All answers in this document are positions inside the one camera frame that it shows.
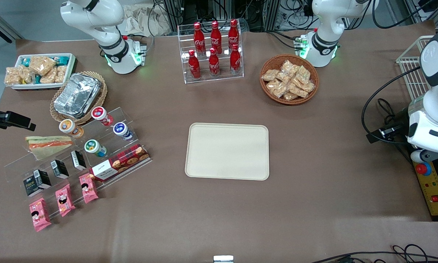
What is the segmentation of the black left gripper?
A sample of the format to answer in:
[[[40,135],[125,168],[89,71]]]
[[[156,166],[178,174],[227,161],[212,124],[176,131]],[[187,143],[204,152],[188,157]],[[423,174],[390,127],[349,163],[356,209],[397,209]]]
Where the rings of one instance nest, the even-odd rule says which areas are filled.
[[[381,128],[366,134],[369,143],[378,141],[406,145],[409,130],[408,110],[402,109]]]

